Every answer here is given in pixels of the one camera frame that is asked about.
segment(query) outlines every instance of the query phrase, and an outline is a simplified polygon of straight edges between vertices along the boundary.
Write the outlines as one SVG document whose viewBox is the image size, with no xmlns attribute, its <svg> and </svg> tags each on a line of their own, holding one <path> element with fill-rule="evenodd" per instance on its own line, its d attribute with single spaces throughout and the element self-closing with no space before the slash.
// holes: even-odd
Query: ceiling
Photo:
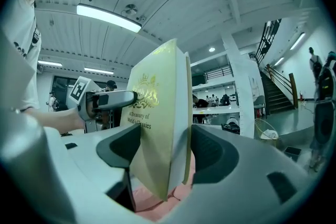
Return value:
<svg viewBox="0 0 336 224">
<path fill-rule="evenodd" d="M 128 4 L 138 8 L 128 16 L 143 26 L 138 34 L 96 19 L 76 15 L 76 5 L 88 4 L 118 14 Z M 114 70 L 127 82 L 130 70 L 160 44 L 178 39 L 191 62 L 224 50 L 221 31 L 239 48 L 261 39 L 266 21 L 301 12 L 297 0 L 37 0 L 37 25 L 42 34 L 40 59 L 63 64 L 62 71 L 83 73 L 84 67 Z"/>
</svg>

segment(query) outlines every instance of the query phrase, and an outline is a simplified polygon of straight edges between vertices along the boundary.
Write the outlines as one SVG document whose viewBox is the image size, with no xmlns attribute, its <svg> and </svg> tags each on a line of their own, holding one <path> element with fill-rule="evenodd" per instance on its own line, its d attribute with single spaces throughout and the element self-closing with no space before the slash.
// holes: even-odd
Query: book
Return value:
<svg viewBox="0 0 336 224">
<path fill-rule="evenodd" d="M 127 90 L 135 91 L 138 99 L 121 115 L 121 126 L 141 124 L 141 144 L 130 172 L 162 200 L 188 178 L 192 122 L 188 69 L 190 62 L 176 39 L 161 45 L 132 68 Z"/>
</svg>

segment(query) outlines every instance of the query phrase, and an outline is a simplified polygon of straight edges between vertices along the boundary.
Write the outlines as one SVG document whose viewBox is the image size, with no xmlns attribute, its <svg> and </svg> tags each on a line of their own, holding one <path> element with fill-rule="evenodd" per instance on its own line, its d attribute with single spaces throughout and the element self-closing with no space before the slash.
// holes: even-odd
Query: ceiling light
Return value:
<svg viewBox="0 0 336 224">
<path fill-rule="evenodd" d="M 290 48 L 291 50 L 293 50 L 296 45 L 301 41 L 301 39 L 303 39 L 303 37 L 305 36 L 306 33 L 301 33 L 301 35 L 299 36 L 298 40 L 295 41 L 294 45 Z"/>
<path fill-rule="evenodd" d="M 280 62 L 283 60 L 283 57 L 280 58 L 279 61 L 276 62 L 276 64 L 274 66 L 277 66 L 278 64 L 280 64 Z"/>
<path fill-rule="evenodd" d="M 59 62 L 47 62 L 47 61 L 40 61 L 40 60 L 38 60 L 37 62 L 41 65 L 56 66 L 56 67 L 62 66 L 62 64 Z"/>
<path fill-rule="evenodd" d="M 104 9 L 99 9 L 89 5 L 78 4 L 77 5 L 77 14 L 82 16 L 91 17 L 98 20 L 103 20 L 105 22 L 121 26 L 133 32 L 139 32 L 141 29 L 141 24 L 134 22 L 126 17 L 123 17 L 119 14 L 109 12 Z"/>
<path fill-rule="evenodd" d="M 85 71 L 91 71 L 91 72 L 97 72 L 97 73 L 110 74 L 110 75 L 113 75 L 113 74 L 114 74 L 114 72 L 112 72 L 112 71 L 105 71 L 105 70 L 99 70 L 99 69 L 92 69 L 92 68 L 87 68 L 87 67 L 84 67 L 84 70 L 85 70 Z"/>
</svg>

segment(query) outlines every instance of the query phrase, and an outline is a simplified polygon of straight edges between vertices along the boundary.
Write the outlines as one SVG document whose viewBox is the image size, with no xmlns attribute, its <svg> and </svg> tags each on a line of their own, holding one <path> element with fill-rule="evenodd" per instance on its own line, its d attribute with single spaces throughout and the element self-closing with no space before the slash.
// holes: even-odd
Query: white shelf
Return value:
<svg viewBox="0 0 336 224">
<path fill-rule="evenodd" d="M 214 79 L 213 81 L 209 81 L 206 84 L 201 84 L 201 85 L 194 86 L 193 91 L 220 88 L 220 87 L 224 87 L 224 86 L 226 86 L 230 83 L 233 83 L 234 81 L 235 81 L 235 78 L 232 75 L 226 75 L 226 76 Z"/>
<path fill-rule="evenodd" d="M 214 106 L 212 108 L 198 108 L 193 109 L 193 115 L 207 115 L 207 114 L 230 114 L 239 113 L 240 109 L 237 105 L 227 105 L 227 106 Z"/>
</svg>

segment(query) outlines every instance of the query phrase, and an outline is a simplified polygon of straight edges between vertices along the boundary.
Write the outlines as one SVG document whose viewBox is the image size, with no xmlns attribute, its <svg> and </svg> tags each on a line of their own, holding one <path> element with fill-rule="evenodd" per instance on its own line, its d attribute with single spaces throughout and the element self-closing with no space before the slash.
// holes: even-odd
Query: black bag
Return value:
<svg viewBox="0 0 336 224">
<path fill-rule="evenodd" d="M 318 79 L 320 72 L 322 70 L 322 65 L 319 62 L 319 57 L 317 56 L 317 60 L 316 62 L 314 62 L 312 59 L 310 59 L 313 63 L 313 73 L 314 73 L 314 77 L 315 79 Z"/>
</svg>

